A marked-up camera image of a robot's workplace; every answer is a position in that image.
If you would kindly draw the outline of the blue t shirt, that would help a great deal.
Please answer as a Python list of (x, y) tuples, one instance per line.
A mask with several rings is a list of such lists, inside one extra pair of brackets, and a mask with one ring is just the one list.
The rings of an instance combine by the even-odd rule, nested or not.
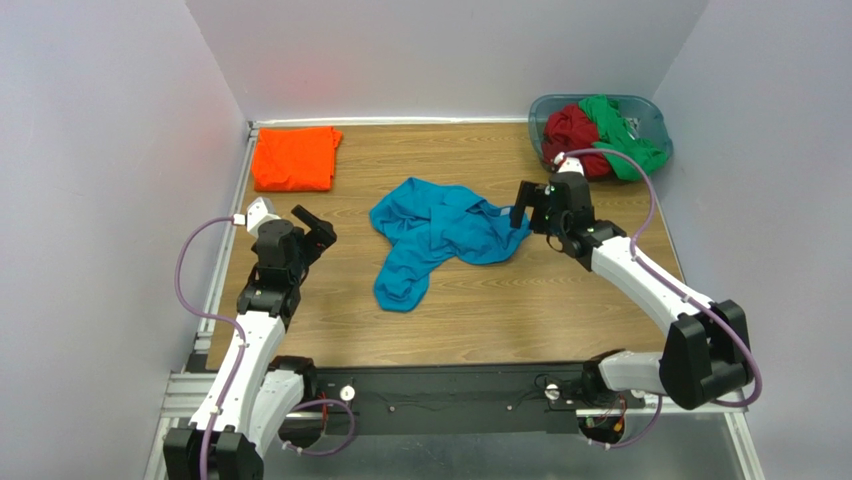
[(370, 211), (371, 226), (390, 244), (373, 292), (385, 311), (410, 312), (425, 297), (432, 272), (457, 258), (474, 266), (508, 261), (531, 234), (523, 216), (461, 185), (410, 177)]

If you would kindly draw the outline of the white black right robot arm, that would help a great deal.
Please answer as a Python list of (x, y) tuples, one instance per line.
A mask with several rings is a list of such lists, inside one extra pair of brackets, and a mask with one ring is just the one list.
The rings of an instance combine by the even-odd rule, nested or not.
[(644, 391), (694, 410), (758, 385), (744, 310), (686, 286), (660, 269), (622, 228), (597, 218), (582, 174), (555, 173), (546, 184), (521, 182), (510, 224), (557, 239), (561, 253), (617, 287), (665, 336), (659, 353), (620, 350), (588, 361), (588, 392)]

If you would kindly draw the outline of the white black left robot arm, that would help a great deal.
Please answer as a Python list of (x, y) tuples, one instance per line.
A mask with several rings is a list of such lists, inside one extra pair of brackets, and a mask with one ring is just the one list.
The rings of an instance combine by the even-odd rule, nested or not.
[(316, 394), (312, 360), (276, 351), (301, 300), (311, 265), (337, 240), (332, 224), (301, 205), (276, 214), (259, 197), (228, 222), (255, 239), (257, 257), (227, 322), (233, 337), (216, 377), (185, 427), (162, 447), (170, 479), (261, 479), (264, 456), (286, 415)]

